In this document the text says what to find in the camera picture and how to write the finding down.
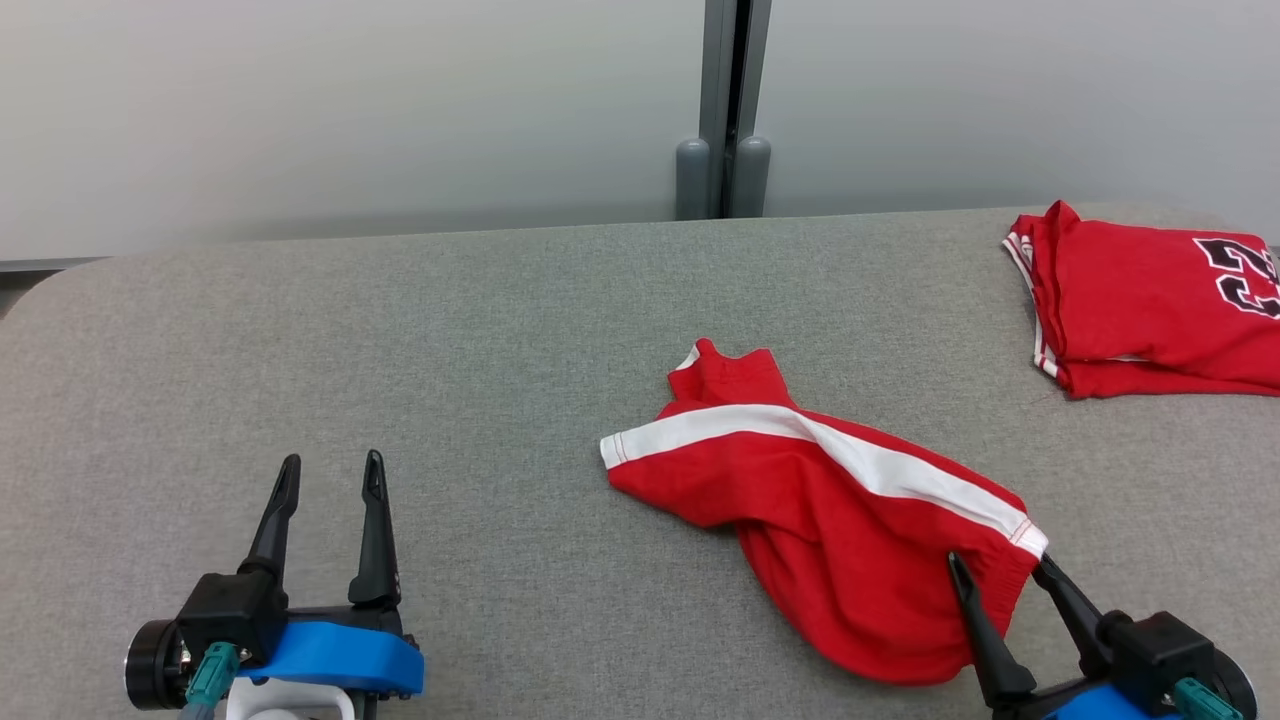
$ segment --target gray table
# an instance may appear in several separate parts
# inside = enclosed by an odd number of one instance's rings
[[[653,418],[699,336],[772,347],[801,406],[1012,488],[1098,605],[1180,615],[1280,706],[1280,401],[1064,400],[1029,361],[1014,215],[228,245],[59,274],[0,322],[3,714],[140,716],[132,633],[236,568],[288,452],[287,589],[340,602],[376,447],[430,666],[383,717],[983,717],[968,671],[900,689],[832,666],[731,533],[608,487],[596,441]],[[1044,683],[1074,673],[1038,589],[1010,644]]]

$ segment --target folded red jersey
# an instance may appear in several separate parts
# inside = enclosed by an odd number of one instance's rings
[[[1073,398],[1280,396],[1280,287],[1257,236],[1023,215],[1004,246],[1036,302],[1033,361]]]
[[[600,441],[609,483],[699,525],[732,523],[755,577],[824,656],[904,685],[970,662],[947,553],[1001,634],[1044,552],[1021,500],[941,455],[795,406],[768,350],[699,340],[658,420]]]

